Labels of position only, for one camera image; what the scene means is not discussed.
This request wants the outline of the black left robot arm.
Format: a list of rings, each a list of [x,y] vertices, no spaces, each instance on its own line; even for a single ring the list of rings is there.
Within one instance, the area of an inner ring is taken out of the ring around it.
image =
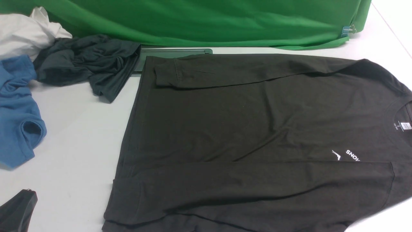
[[[37,204],[37,194],[23,189],[0,207],[1,232],[27,232]]]

